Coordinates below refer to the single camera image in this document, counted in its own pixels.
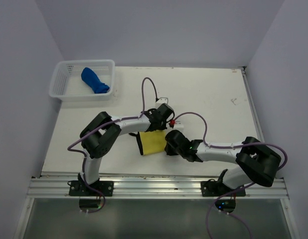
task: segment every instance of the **wall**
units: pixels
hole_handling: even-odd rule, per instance
[[[0,0],[0,239],[12,238],[59,103],[47,93],[62,56],[32,0]]]
[[[254,55],[283,0],[36,0],[66,60],[237,67]]]
[[[289,154],[281,175],[302,238],[308,238],[308,0],[285,0],[247,78],[265,140]]]

